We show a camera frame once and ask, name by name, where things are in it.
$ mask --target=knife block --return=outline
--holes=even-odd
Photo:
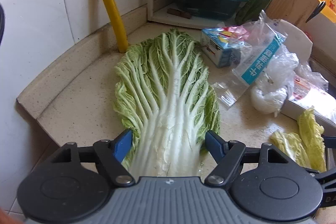
[[[319,3],[319,0],[271,0],[266,14],[271,19],[286,20],[303,30],[306,20]]]

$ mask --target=countertop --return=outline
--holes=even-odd
[[[171,26],[147,23],[128,38],[130,44],[139,43],[148,38],[167,32]],[[200,31],[179,28],[188,32],[196,40]],[[43,129],[59,144],[74,141],[78,146],[89,146],[101,139],[113,139],[124,128],[120,118],[113,111],[114,87],[119,81],[114,66],[122,55],[109,52],[94,61],[83,70],[63,91],[48,105],[38,118]],[[205,64],[209,67],[209,82],[211,84],[224,79],[228,68],[216,68],[203,55]],[[275,131],[298,132],[298,126],[293,119],[279,114],[264,115],[256,111],[250,102],[250,94],[246,92],[228,111],[220,105],[221,122],[220,135],[225,140],[238,140],[248,147],[260,147]],[[209,155],[204,163],[203,177],[216,165]],[[249,164],[244,170],[255,167]],[[332,223],[336,219],[336,208],[320,210],[317,221]]]

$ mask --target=green cabbage leaf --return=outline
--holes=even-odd
[[[217,97],[195,44],[171,29],[129,47],[115,67],[114,110],[133,130],[123,164],[135,178],[198,175],[205,133],[219,132]]]

